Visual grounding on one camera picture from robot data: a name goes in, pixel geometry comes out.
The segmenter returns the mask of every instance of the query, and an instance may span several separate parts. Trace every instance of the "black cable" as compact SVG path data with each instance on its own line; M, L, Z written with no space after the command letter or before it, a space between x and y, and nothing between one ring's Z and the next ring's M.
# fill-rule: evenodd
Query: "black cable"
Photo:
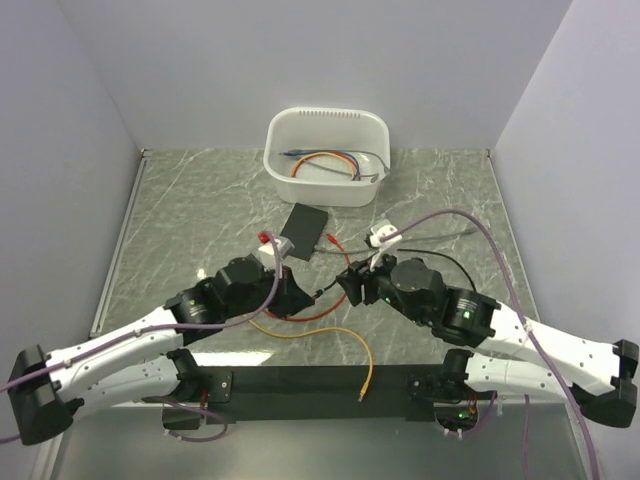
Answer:
M435 255L436 257L442 257L442 258L446 258L447 260L452 261L453 263L456 264L456 266L460 269L460 271L462 273L464 273L464 276L467 277L467 280L469 280L469 284L471 285L471 288L473 289L474 292L477 292L478 290L476 290L476 284L473 283L473 279L471 278L471 275L469 275L469 272L467 272L467 270L462 266L462 264L460 262L458 262L455 258L445 254L445 253L440 253L440 252L434 252L433 250L417 250L417 249L413 249L413 248L399 248L398 252L408 252L408 253L424 253L426 255Z
M336 283L338 283L338 280L334 280L333 282L331 282L329 285L327 285L324 288L321 288L319 290L316 290L316 293L314 293L313 298L315 298L316 300L318 298L320 298L322 295L324 295L324 293L329 290L331 287L333 287Z

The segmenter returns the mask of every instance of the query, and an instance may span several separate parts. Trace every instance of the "blue wire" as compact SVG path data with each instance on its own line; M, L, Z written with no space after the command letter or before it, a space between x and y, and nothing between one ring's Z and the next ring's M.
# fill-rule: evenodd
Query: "blue wire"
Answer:
M351 179L351 181L354 182L356 178L360 176L360 163L358 163L358 160L356 159L356 157L354 157L350 153L343 152L342 150L295 150L295 151L289 151L289 152L282 152L282 155L286 157L303 157L305 155L311 155L312 153L318 153L318 152L340 153L345 157L349 157L356 164L356 174Z

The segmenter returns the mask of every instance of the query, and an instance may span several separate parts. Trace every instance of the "wire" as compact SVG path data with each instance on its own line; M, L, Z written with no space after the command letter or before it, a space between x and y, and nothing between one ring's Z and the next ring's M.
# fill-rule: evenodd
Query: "wire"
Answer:
M434 217L438 217L440 215L445 215L445 214L461 215L467 218L468 220L471 220L474 224L476 224L476 226L480 229L482 234L485 236L485 238L489 242L489 245L491 246L491 250L493 251L493 255L496 257L496 261L498 262L498 266L500 267L500 272L502 273L505 284L507 285L507 290L509 290L509 297L511 299L513 309L518 315L518 319L520 320L520 323L524 327L524 330L527 333L529 339L531 340L531 343L533 344L535 349L538 351L538 354L540 355L544 363L547 365L549 370L551 370L556 380L558 380L558 383L560 384L560 388L562 388L562 391L567 397L567 401L571 406L571 410L573 411L576 417L576 420L578 421L578 425L580 426L580 430L582 431L582 435L584 437L587 453L589 455L589 465L591 467L591 476L593 480L600 480L600 470L598 468L598 458L596 455L596 449L595 449L595 446L593 445L593 439L591 438L591 433L589 433L589 427L587 426L587 422L584 416L582 415L582 412L580 411L580 406L578 405L578 403L576 402L576 399L571 394L571 390L569 390L569 386L567 385L567 382L565 382L564 377L560 373L560 370L558 370L558 367L556 367L555 363L553 362L553 359L547 354L544 348L542 348L542 345L538 341L538 338L533 333L533 331L529 328L527 318L525 317L524 311L522 310L522 305L520 305L520 301L518 300L516 289L513 286L511 277L509 276L509 270L507 268L507 265L504 259L502 258L500 249L498 248L496 241L491 236L491 233L489 232L487 227L485 227L482 224L482 222L480 222L480 220L478 220L476 217L474 217L468 212L465 212L464 210L461 210L459 208L447 208L445 210L439 210L437 212L424 215L418 218L417 220L413 221L406 227L396 230L391 235L382 237L380 240L382 240L383 242L386 242L387 240L390 240L398 235L403 234L407 230L412 229L416 225L419 225L420 223L426 220L429 220Z
M288 157L296 157L299 155L307 155L309 153L313 153L317 151L318 150L295 150L294 149L294 150L289 150L288 152L283 152L282 155L285 155ZM382 165L382 168L385 174L391 171L387 166L387 164L384 163L384 160L382 159L382 157L375 152L367 152L366 150L323 150L323 151L331 152L331 153L342 152L342 153L361 153L363 155L371 155L372 157L376 157L378 159L378 161Z
M145 333L150 333L150 332L157 332L157 331L161 331L161 330L222 330L225 328L229 328L229 327L236 327L238 325L242 325L243 323L247 323L251 320L253 320L255 317L257 317L265 308L267 308L269 306L269 304L271 303L271 301L273 300L273 298L276 295L276 291L278 290L278 284L280 282L280 276L278 275L278 272L280 272L281 266L282 266L282 257L280 255L280 251L278 250L278 245L275 241L275 238L273 237L273 235L271 233L265 232L265 234L267 235L269 242L271 242L271 246L273 247L273 251L274 251L274 257L275 257L275 261L276 261L276 268L275 268L275 275L273 276L273 285L271 285L271 290L269 291L269 294L267 295L267 298L265 299L265 301L262 303L262 305L260 305L258 307L257 310L253 311L252 313L250 313L249 315L244 316L244 318L240 318L240 320L236 321L236 322L231 322L231 323L222 323L222 324L213 324L213 325L202 325L202 324L176 324L176 323L167 323L167 324L160 324L160 325L151 325L149 327L145 327L145 328L141 328L140 330L137 331L130 331L127 333L123 333L122 335L115 337L101 345L98 345L97 347L91 348L85 352L79 353L78 355L76 355L75 357L71 357L70 359L68 359L67 361L62 361L62 362L58 362L56 364L50 365L48 367L44 367L41 368L39 370L35 370L33 372L30 372L26 375L23 375L21 377L18 378L14 378L13 380L11 380L10 382L7 382L6 384L4 384L2 387L0 387L0 393L6 392L8 390L11 390L12 388L17 387L18 385L22 385L25 382L28 382L30 380L33 380L35 378L39 378L43 375L47 375L51 372L55 372L57 370L60 370L62 368L67 367L68 365L71 365L75 362L79 362L81 360L84 360L86 358L89 358L93 355L96 355L100 352L103 352L111 347L113 347L114 345L118 345L122 342L124 342L125 340L129 340L130 338L133 337L137 337L140 336L142 334ZM0 443L1 440L5 440L5 441L11 441L9 439L11 439L13 437L6 437L4 439L0 439Z
M342 247L342 245L340 244L338 239L336 237L334 237L333 235L331 235L330 233L327 233L327 238L329 239L329 241L331 243L333 243L336 247L338 247L340 249L340 251L342 252L341 254L344 255L345 260L347 261L347 265L349 265L351 263L351 259L349 258L348 253L345 252L344 248ZM331 282L328 286L326 286L325 288L322 289L323 291L322 291L322 293L320 295L322 295L324 292L329 290L336 283L337 283L337 280L334 280L333 282ZM320 297L320 295L318 295L318 292L320 292L320 290L318 290L316 292L316 295L317 295L316 298ZM318 320L319 318L322 318L325 315L328 315L331 312L333 312L336 308L338 308L340 305L342 305L342 302L344 302L345 298L347 298L347 294L342 295L338 299L338 301L336 301L336 303L334 303L331 307L327 308L324 312L320 312L320 313L318 313L316 315L312 315L310 317L278 317L277 315L274 315L273 313L271 313L269 310L265 310L264 313L266 313L271 318L278 318L280 320L284 320L285 322L310 322L312 320Z
M349 168L351 169L351 180L355 180L356 176L358 175L357 169L359 169L359 167L357 166L358 165L357 162L354 165L354 163L352 163L348 158L345 158L345 156L340 155L338 153L333 153L333 152L316 152L316 153L310 153L309 155L304 155L303 157L300 157L298 161L295 163L295 165L293 166L293 168L291 169L290 176L295 178L296 172L298 171L300 166L307 160L310 160L312 158L319 157L319 156L325 156L325 155L334 157L334 158L339 158L340 160L345 162L347 165L349 165Z
M12 435L10 437L0 438L0 445L5 445L7 443L15 442L16 440L20 440L20 434Z
M290 156L287 155L287 158L293 160L294 162L297 161L296 157L290 157ZM313 162L310 162L310 161L306 161L305 165L311 165L312 167L316 167L316 168L319 168L321 170L326 170L327 172L338 173L340 175L346 175L347 177L351 177L350 173L343 172L342 170L336 170L335 168L325 167L324 165L318 165L317 163L313 163ZM379 173L369 173L369 174L366 174L366 175L362 175L362 174L359 175L359 177L361 179L362 178L371 178L371 183L375 182L378 179L379 176L380 176Z
M364 338L362 338L360 334L354 332L353 330L350 330L348 328L343 328L343 327L324 327L324 328L318 328L316 330L310 330L308 332L296 333L293 335L285 335L282 333L275 333L270 330L267 330L266 328L258 325L253 320L250 320L249 323L251 323L251 325L256 327L262 333L275 338L285 338L285 339L303 338L303 337L308 337L310 335L315 335L317 333L324 333L324 332L344 332L344 333L353 335L358 340L360 340L360 343L362 343L362 346L367 351L367 355L369 357L369 372L367 373L367 378L365 379L364 383L362 384L362 388L360 389L360 396L358 397L358 401L361 402L364 396L367 394L367 390L369 389L369 384L371 383L371 378L373 377L373 352L371 352L371 347L369 347L369 344L367 343L367 341Z
M413 242L444 242L446 240L453 240L454 238L461 237L463 235L471 235L472 233L476 233L478 229L475 225L465 228L459 232L446 233L444 235L435 235L431 237L414 237L414 238L403 238L402 244L405 245L407 243ZM322 247L314 247L314 252L318 253L327 253L330 255L342 255L342 252L336 252L335 250L329 250L327 248ZM358 255L361 253L375 253L375 249L372 248L361 248L359 250L347 250L345 253L349 255Z
M524 396L524 429L522 432L522 475L529 480L529 422L531 421L531 405L529 395Z
M472 433L479 432L487 425L489 418L493 415L493 405L497 398L498 398L498 395L496 392L494 392L493 395L491 396L491 400L489 400L489 405L487 406L487 411L484 413L484 415L480 415L480 410L478 409L478 412L477 412L478 421L472 428L464 432L464 434L462 435L462 438L465 438L467 435L470 435ZM458 432L454 432L450 430L449 435L458 435Z
M224 417L218 415L217 413L210 412L207 409L189 407L189 406L184 405L182 403L175 402L172 399L167 398L167 397L151 397L150 400L155 400L157 402L166 403L168 405L171 405L173 408L178 408L180 410L184 410L185 412L195 413L195 414L198 414L198 415L204 415L206 417L212 418L213 420L215 420L216 422L219 422L222 425L222 430L220 430L215 435L212 435L210 437L202 437L202 438L199 438L199 437L186 437L184 435L180 435L177 432L174 432L173 430L166 430L167 435L171 435L173 438L177 438L178 440L181 440L183 442L190 442L190 443L212 442L214 440L218 440L219 438L222 438L224 436L224 434L227 433L227 430L229 430L229 424L224 419Z
M464 273L464 276L467 277L467 280L469 281L469 285L471 285L471 288L473 289L473 291L474 292L478 291L476 289L476 284L473 282L473 279L471 278L471 275L469 275L469 272L467 272L467 270L462 266L460 262L458 262L455 258L447 255L446 253L434 252L432 250L417 250L413 248L399 248L398 251L408 252L408 253L424 253L427 255L435 255L436 257L446 258L447 260L450 260L451 262L455 263L456 266L460 269L460 271Z

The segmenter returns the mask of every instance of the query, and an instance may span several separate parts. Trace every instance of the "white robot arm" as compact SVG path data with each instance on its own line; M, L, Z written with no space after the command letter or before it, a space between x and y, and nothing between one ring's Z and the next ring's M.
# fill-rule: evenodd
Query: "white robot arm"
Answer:
M273 249L259 252L260 260L253 255L234 259L214 277L119 330L46 355L39 346L21 352L10 378L21 385L8 391L22 442L40 443L74 420L125 401L193 399L206 378L181 347L219 332L230 318L264 308L267 301L277 316L314 304L314 297L295 284L291 270L272 261ZM475 350L449 350L438 374L420 385L426 398L461 401L471 391L563 399L557 379L528 338L526 330L531 329L585 417L613 427L631 423L637 397L632 383L636 344L592 342L534 321L523 327L511 308L476 292L447 287L440 273L419 259L398 262L386 253L373 258L375 267L369 260L353 262L336 277L353 305L382 299L445 342ZM280 285L274 282L276 271ZM49 372L22 381L39 369Z

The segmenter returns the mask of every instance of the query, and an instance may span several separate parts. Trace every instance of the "yellow wire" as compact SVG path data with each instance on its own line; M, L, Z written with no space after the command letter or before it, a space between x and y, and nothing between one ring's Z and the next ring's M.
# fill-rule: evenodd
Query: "yellow wire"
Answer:
M323 332L345 332L350 335L353 335L358 340L360 340L360 343L362 343L365 350L367 351L367 355L369 356L369 373L367 374L367 378L365 379L364 383L362 384L362 388L360 389L360 397L358 397L358 401L361 402L364 396L367 394L367 390L369 389L369 384L371 383L371 378L373 377L373 353L371 352L371 348L369 347L369 344L358 333L343 327L325 327L325 328L318 328L316 330L310 330L308 332L296 333L294 335L285 335L282 333L275 333L270 330L267 330L266 328L258 325L253 320L250 320L249 323L251 323L251 325L256 327L262 333L266 333L267 335L275 338L288 338L288 339L302 338L302 337L308 337L309 335L315 335L316 333L323 333Z
M298 165L303 164L304 162L306 162L307 160L313 157L318 157L321 155L328 155L329 157L334 157L342 160L344 163L349 165L349 168L351 169L351 179L353 180L354 178L356 178L356 167L354 167L353 164L346 158L341 157L340 155L336 155L333 152L314 152L314 153L310 153L309 155L305 155L304 157L300 157L298 161L293 165L293 168L291 169L289 176L293 177L295 175L296 168L298 168Z

